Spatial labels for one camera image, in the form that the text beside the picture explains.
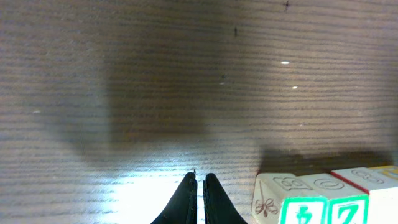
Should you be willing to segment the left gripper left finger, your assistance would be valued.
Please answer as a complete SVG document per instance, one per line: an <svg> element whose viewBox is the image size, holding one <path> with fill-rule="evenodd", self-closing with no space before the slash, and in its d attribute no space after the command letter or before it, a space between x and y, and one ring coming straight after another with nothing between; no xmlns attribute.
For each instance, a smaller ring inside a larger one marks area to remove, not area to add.
<svg viewBox="0 0 398 224"><path fill-rule="evenodd" d="M195 173L186 173L165 208L151 224L197 224Z"/></svg>

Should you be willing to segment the green lightning block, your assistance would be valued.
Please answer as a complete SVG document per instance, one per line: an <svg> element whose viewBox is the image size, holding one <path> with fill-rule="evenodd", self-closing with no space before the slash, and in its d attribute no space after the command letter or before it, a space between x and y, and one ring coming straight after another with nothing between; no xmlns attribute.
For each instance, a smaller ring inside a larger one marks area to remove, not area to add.
<svg viewBox="0 0 398 224"><path fill-rule="evenodd" d="M328 199L290 173L256 176L251 214L262 224L324 224Z"/></svg>

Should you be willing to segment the white block blue side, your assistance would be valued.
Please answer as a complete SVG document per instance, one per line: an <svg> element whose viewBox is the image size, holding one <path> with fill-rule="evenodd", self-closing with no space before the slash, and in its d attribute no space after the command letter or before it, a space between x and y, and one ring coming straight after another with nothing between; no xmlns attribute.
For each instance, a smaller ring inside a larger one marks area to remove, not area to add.
<svg viewBox="0 0 398 224"><path fill-rule="evenodd" d="M389 165L369 167L369 170L373 172L371 175L372 180L376 180L378 182L383 182L387 179L397 180L397 166Z"/></svg>

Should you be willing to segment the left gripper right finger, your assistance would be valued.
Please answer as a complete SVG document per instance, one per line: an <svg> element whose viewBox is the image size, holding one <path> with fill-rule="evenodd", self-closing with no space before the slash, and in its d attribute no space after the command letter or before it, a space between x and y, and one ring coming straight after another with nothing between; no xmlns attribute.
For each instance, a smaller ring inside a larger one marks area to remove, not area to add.
<svg viewBox="0 0 398 224"><path fill-rule="evenodd" d="M203 201L206 224L247 224L213 173L203 181Z"/></svg>

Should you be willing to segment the green Z block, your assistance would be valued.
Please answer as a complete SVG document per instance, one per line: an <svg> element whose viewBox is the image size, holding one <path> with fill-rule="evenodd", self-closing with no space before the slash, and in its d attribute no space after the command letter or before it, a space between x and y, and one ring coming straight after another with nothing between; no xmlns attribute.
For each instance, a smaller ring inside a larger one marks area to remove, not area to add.
<svg viewBox="0 0 398 224"><path fill-rule="evenodd" d="M327 224L367 224L369 196L331 174L303 175L299 178L328 199Z"/></svg>

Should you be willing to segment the white block red side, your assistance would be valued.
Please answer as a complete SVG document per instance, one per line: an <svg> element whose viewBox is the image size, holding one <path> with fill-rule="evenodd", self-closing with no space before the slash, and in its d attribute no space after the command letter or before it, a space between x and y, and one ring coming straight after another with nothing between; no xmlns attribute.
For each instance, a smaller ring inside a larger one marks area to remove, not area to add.
<svg viewBox="0 0 398 224"><path fill-rule="evenodd" d="M397 175L389 177L366 167L333 170L331 175L368 194L368 223L397 224Z"/></svg>

